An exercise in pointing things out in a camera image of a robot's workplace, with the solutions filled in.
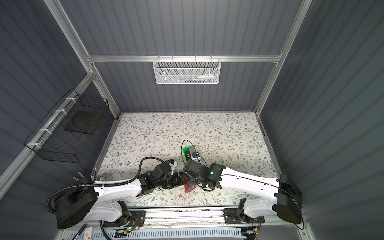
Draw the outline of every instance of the gray corrugated wall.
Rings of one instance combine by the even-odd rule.
[[[61,1],[91,55],[278,54],[299,0]]]
[[[95,63],[122,112],[253,110],[273,63],[222,63],[218,84],[157,84],[151,63]]]
[[[317,239],[382,239],[384,2],[315,1],[261,118]]]
[[[43,1],[0,1],[0,172],[45,114],[86,72]],[[91,84],[84,94],[100,97]],[[1,239],[53,239],[48,196],[90,174],[114,119],[109,114],[81,164],[34,157],[0,200]]]

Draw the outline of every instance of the wire basket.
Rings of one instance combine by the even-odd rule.
[[[105,115],[108,101],[85,95],[76,95],[36,142],[24,143],[43,160],[80,163],[86,159],[88,147]]]
[[[221,62],[173,62],[154,59],[153,70],[158,84],[217,84]]]

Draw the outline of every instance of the white bottle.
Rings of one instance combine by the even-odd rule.
[[[198,78],[203,78],[203,79],[217,79],[217,77],[218,77],[218,74],[213,74],[213,73],[198,76]]]

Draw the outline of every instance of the black wire basket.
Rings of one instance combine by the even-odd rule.
[[[36,142],[24,143],[43,160],[80,163],[86,158],[88,147],[105,115],[108,101],[76,95],[45,128],[40,129]]]

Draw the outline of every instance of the floral tablecloth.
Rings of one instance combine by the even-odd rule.
[[[174,159],[178,162],[175,171],[182,170],[180,145],[185,139],[199,146],[208,166],[218,163],[247,174],[276,177],[254,113],[125,113],[120,117],[99,171],[107,180],[132,178],[139,161],[147,156]],[[185,142],[183,147],[187,146],[190,144]],[[144,160],[141,173],[157,164],[156,160]],[[236,205],[244,197],[257,198],[233,189],[205,192],[197,187],[185,193],[180,186],[123,200],[131,206],[196,206]]]

